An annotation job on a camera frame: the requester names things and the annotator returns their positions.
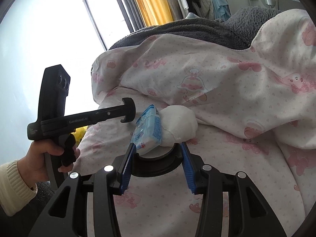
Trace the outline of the blue tissue packet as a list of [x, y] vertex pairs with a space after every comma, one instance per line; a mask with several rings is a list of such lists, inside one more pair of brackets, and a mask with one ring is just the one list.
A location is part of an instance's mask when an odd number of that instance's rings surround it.
[[161, 118], [157, 108], [151, 104], [135, 124], [131, 143], [140, 155], [145, 155], [162, 142]]

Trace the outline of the black curved plastic piece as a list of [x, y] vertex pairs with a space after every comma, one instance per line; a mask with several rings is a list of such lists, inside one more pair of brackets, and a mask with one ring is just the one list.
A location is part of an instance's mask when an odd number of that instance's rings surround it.
[[182, 161], [181, 145], [175, 143], [169, 152], [159, 157], [145, 158], [136, 153], [132, 159], [131, 174], [139, 178], [162, 176], [178, 168]]

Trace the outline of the yellow plastic bag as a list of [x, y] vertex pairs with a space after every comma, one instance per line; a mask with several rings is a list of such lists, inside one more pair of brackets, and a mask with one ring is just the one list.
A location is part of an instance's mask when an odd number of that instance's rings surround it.
[[79, 146], [79, 143], [82, 141], [86, 131], [87, 131], [87, 126], [84, 126], [84, 127], [79, 127], [74, 132], [72, 132], [72, 135], [75, 138], [75, 143], [77, 146]]

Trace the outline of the white rolled sock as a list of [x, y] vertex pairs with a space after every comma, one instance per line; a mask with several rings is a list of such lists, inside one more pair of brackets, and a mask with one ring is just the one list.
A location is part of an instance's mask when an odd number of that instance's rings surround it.
[[160, 146], [172, 147], [196, 137], [198, 122], [192, 110], [182, 105], [170, 105], [160, 112], [162, 141]]

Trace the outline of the glass balcony door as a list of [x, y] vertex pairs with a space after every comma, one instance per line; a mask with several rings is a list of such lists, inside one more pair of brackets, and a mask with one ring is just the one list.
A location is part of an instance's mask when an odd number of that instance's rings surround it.
[[123, 0], [84, 0], [104, 48], [134, 31]]

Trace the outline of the dark grey curtain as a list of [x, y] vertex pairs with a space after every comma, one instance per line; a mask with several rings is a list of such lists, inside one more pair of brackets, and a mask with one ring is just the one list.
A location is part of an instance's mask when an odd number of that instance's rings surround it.
[[135, 0], [116, 0], [130, 33], [145, 28], [140, 10]]

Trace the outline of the pink cartoon print duvet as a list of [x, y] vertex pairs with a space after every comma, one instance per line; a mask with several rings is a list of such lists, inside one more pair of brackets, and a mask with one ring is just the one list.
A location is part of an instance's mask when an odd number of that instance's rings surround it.
[[[287, 236], [315, 203], [315, 25], [305, 10], [272, 16], [249, 48], [160, 34], [119, 44], [92, 65], [99, 109], [131, 97], [136, 120], [151, 104], [192, 110], [191, 153], [219, 171], [244, 171], [267, 199]], [[90, 126], [74, 170], [95, 173], [126, 152], [135, 123]], [[181, 166], [130, 180], [115, 196], [122, 236], [194, 236], [202, 195], [193, 195]]]

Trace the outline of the yellow curtain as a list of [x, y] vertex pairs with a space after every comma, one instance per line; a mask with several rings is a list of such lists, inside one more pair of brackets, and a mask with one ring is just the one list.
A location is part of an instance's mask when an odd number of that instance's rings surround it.
[[167, 0], [135, 0], [146, 27], [173, 22]]

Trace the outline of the dark grey fleece blanket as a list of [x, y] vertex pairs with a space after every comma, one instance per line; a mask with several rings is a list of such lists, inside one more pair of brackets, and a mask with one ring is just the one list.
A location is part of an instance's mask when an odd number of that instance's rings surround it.
[[117, 41], [110, 49], [139, 45], [155, 35], [173, 34], [219, 44], [230, 49], [244, 50], [251, 46], [261, 26], [279, 13], [279, 10], [245, 7], [227, 21], [206, 18], [177, 20], [142, 28]]

